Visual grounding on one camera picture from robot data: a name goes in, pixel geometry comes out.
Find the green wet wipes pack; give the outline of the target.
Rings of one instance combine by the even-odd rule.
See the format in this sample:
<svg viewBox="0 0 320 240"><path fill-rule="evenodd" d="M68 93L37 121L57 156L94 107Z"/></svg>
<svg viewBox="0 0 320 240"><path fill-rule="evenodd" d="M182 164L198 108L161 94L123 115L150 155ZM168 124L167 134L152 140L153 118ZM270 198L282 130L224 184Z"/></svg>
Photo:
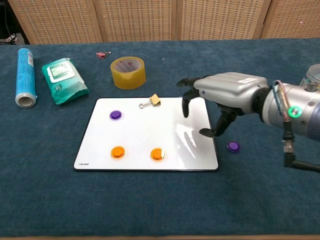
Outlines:
<svg viewBox="0 0 320 240"><path fill-rule="evenodd" d="M89 94L89 89L70 58L65 57L45 64L41 71L56 105Z"/></svg>

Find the woven rattan folding screen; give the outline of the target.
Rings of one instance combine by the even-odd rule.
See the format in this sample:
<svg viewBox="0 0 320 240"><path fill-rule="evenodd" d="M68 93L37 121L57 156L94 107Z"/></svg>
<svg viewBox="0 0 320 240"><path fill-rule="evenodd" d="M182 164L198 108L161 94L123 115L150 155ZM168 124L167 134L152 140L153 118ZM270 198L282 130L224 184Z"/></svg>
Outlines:
<svg viewBox="0 0 320 240"><path fill-rule="evenodd" d="M31 44L320 38L320 0L7 0Z"/></svg>

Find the clear jar of binder clips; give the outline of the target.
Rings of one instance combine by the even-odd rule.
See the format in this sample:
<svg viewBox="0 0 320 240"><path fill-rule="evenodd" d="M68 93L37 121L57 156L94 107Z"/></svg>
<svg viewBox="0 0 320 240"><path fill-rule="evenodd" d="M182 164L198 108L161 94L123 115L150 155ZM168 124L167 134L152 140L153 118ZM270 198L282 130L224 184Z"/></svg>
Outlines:
<svg viewBox="0 0 320 240"><path fill-rule="evenodd" d="M309 67L300 86L309 92L320 91L320 64L314 64Z"/></svg>

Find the white magnetic whiteboard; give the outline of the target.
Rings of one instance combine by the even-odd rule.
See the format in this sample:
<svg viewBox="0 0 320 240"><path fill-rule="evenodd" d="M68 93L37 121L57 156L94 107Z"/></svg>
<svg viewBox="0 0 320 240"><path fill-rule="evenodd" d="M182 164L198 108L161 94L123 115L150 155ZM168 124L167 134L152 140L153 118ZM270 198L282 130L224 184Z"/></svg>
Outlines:
<svg viewBox="0 0 320 240"><path fill-rule="evenodd" d="M99 98L75 157L76 171L216 171L219 167L215 142L199 130L210 127L205 100L196 98L184 117L180 97L162 97L159 106L147 106L146 98ZM112 111L121 111L118 120ZM111 150L122 146L125 155L112 158ZM165 158L152 160L154 148Z"/></svg>

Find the yellow packing tape roll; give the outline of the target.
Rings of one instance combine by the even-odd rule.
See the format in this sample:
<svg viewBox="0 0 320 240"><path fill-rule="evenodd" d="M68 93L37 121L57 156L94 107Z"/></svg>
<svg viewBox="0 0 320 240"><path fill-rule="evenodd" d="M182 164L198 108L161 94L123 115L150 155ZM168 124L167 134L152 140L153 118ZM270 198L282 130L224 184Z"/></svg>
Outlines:
<svg viewBox="0 0 320 240"><path fill-rule="evenodd" d="M114 85L123 90L139 88L147 80L145 63L136 56L125 56L114 60L110 70Z"/></svg>

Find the orange round magnet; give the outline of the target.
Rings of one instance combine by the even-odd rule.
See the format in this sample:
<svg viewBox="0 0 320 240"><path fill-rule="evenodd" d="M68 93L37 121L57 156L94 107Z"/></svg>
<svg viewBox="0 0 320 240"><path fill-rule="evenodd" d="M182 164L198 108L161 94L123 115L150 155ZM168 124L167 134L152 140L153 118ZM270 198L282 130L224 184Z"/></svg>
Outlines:
<svg viewBox="0 0 320 240"><path fill-rule="evenodd" d="M110 156L113 158L113 159L120 159L122 158L124 155L125 155L125 148L122 147L122 146L115 146L111 149L110 151Z"/></svg>
<svg viewBox="0 0 320 240"><path fill-rule="evenodd" d="M150 158L154 161L162 161L165 158L165 155L165 151L160 147L154 148L150 152Z"/></svg>

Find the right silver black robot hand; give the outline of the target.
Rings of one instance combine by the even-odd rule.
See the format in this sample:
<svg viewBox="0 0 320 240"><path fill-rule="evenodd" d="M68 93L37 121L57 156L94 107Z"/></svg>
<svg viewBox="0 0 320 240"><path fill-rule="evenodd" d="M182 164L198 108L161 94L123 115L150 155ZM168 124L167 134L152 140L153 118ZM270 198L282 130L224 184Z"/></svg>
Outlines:
<svg viewBox="0 0 320 240"><path fill-rule="evenodd" d="M263 118L263 105L271 91L265 77L238 72L225 72L196 78L183 78L178 87L190 87L182 96L183 116L189 116L189 103L201 97L214 102L221 115L214 128L202 128L205 137L221 136L237 116L257 113Z"/></svg>

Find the gold binder clip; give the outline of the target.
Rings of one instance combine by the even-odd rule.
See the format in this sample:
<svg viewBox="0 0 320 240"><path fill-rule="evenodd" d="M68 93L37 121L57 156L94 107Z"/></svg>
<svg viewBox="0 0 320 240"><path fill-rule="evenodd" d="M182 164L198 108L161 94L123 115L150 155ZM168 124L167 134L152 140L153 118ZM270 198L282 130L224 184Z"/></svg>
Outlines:
<svg viewBox="0 0 320 240"><path fill-rule="evenodd" d="M157 94L153 94L152 96L149 97L147 102L140 103L139 104L139 108L143 109L143 108L149 107L149 106L156 107L156 106L159 106L160 104L161 104L161 100L158 97L158 95Z"/></svg>

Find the blue cling film roll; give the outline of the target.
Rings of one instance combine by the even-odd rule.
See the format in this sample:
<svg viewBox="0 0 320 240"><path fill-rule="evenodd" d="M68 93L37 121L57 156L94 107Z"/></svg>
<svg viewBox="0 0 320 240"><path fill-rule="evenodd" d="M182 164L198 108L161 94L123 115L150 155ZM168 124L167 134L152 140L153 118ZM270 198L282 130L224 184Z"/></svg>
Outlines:
<svg viewBox="0 0 320 240"><path fill-rule="evenodd" d="M17 52L15 103L22 108L36 104L34 57L31 50L20 48Z"/></svg>

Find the dark blue table cloth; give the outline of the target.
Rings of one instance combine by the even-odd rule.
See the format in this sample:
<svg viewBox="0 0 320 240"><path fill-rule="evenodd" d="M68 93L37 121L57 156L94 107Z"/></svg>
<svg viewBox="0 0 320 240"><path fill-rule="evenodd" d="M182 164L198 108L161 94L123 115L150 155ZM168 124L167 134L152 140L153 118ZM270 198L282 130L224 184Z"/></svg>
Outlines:
<svg viewBox="0 0 320 240"><path fill-rule="evenodd" d="M215 140L216 172L72 168L98 98L176 97L185 91L179 80L223 72L299 84L320 63L320 38L30 45L31 108L15 103L18 49L0 45L0 237L320 235L320 174L284 167L282 130L256 114ZM129 56L144 61L146 82L120 89L110 65ZM89 94L57 105L42 66L62 58ZM230 141L239 152L226 148Z"/></svg>

